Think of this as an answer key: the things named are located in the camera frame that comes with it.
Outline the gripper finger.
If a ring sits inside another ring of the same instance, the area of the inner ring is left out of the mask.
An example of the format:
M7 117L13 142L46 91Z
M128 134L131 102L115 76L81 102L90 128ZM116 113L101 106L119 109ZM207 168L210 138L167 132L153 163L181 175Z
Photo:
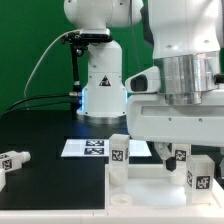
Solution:
M224 179L224 158L218 166L218 178Z

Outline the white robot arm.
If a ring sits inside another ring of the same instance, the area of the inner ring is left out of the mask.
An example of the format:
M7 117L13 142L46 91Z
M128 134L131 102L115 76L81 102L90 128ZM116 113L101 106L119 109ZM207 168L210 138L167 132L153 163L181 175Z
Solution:
M153 66L126 81L127 128L150 140L166 169L168 144L224 147L224 75L220 73L223 0L148 0L133 13L153 46Z

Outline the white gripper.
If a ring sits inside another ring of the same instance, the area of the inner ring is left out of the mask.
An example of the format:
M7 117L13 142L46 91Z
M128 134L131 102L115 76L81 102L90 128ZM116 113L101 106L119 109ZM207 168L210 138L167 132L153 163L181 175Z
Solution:
M205 92L201 104L184 106L170 106L159 94L134 94L127 102L127 129L134 139L155 142L173 172L176 158L168 143L224 147L224 92Z

